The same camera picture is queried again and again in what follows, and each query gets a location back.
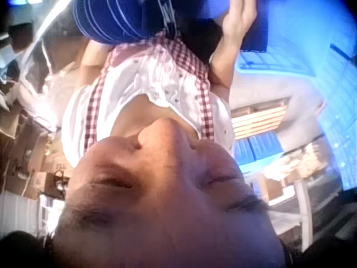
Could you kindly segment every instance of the hand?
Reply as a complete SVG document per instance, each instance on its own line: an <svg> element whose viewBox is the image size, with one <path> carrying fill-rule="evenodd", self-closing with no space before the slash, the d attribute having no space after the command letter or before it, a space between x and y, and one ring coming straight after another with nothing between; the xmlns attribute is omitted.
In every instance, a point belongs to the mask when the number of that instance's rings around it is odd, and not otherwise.
<svg viewBox="0 0 357 268"><path fill-rule="evenodd" d="M223 36L229 42L241 43L257 16L256 0L230 0L223 19Z"/></svg>

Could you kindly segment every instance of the person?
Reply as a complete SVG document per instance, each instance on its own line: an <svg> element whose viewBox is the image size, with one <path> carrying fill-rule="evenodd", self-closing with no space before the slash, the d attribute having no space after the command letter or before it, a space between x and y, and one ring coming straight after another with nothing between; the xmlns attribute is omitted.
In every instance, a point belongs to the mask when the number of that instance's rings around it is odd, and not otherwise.
<svg viewBox="0 0 357 268"><path fill-rule="evenodd" d="M62 126L75 170L52 243L60 266L284 267L232 158L229 90L255 5L231 0L209 70L161 33L89 44Z"/></svg>

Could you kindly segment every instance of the nose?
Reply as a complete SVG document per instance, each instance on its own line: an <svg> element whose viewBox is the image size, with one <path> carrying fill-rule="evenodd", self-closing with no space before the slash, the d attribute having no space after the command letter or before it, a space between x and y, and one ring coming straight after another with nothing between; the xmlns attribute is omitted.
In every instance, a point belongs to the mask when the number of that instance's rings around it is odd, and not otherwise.
<svg viewBox="0 0 357 268"><path fill-rule="evenodd" d="M138 135L138 142L143 148L164 151L170 155L186 155L195 149L194 140L171 118L160 118Z"/></svg>
<svg viewBox="0 0 357 268"><path fill-rule="evenodd" d="M146 169L151 173L152 187L176 185L183 183L182 180L193 183L198 166L204 166L200 164L202 157L195 150L195 141L170 118L159 119L144 128L138 142L141 146L138 154L145 157L149 165Z"/></svg>

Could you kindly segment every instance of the finger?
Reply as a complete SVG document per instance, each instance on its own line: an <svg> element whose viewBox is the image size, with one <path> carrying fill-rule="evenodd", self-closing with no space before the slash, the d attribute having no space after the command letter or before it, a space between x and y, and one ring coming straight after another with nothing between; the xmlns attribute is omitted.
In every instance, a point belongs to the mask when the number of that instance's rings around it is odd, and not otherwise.
<svg viewBox="0 0 357 268"><path fill-rule="evenodd" d="M229 2L229 13L234 13L240 17L243 11L244 0L230 0Z"/></svg>
<svg viewBox="0 0 357 268"><path fill-rule="evenodd" d="M255 19L257 15L257 0L241 0L243 3L242 16Z"/></svg>

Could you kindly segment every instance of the wall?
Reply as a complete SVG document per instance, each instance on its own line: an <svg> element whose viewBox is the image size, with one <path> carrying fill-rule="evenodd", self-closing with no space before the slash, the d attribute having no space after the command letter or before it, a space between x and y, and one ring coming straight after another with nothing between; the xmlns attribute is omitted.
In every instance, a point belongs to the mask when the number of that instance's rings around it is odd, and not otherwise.
<svg viewBox="0 0 357 268"><path fill-rule="evenodd" d="M0 194L0 238L13 231L37 234L38 201L12 194Z"/></svg>
<svg viewBox="0 0 357 268"><path fill-rule="evenodd" d="M343 25L336 23L341 9L339 0L271 0L268 43L289 40L318 73L330 46L331 29Z"/></svg>
<svg viewBox="0 0 357 268"><path fill-rule="evenodd" d="M350 60L355 54L357 27L347 10L340 10L331 32L331 44L313 83L327 100L318 119L348 190L357 187L357 68Z"/></svg>

